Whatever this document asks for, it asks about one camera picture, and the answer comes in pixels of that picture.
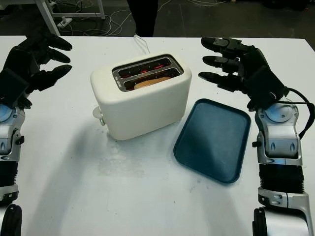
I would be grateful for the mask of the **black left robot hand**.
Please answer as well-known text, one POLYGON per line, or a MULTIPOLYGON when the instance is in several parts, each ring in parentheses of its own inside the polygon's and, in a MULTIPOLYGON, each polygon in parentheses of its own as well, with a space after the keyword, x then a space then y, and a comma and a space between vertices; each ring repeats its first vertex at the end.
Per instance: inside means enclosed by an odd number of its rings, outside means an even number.
POLYGON ((42 29, 14 46, 0 72, 0 103, 11 109, 29 109, 30 93, 54 86, 71 70, 70 58, 59 49, 70 51, 72 45, 42 29))

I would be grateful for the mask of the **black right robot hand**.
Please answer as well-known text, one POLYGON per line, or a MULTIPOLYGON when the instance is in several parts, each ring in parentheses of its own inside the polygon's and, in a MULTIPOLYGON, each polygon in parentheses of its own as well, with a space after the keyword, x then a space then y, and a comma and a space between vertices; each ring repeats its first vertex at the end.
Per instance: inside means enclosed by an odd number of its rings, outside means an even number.
POLYGON ((201 38, 206 49, 221 56, 204 56, 203 62, 221 68, 226 75, 200 72, 198 76, 217 87, 230 91, 241 91, 250 101, 249 110, 268 109, 285 94, 286 88, 272 72, 263 53, 253 45, 245 45, 232 38, 201 38))

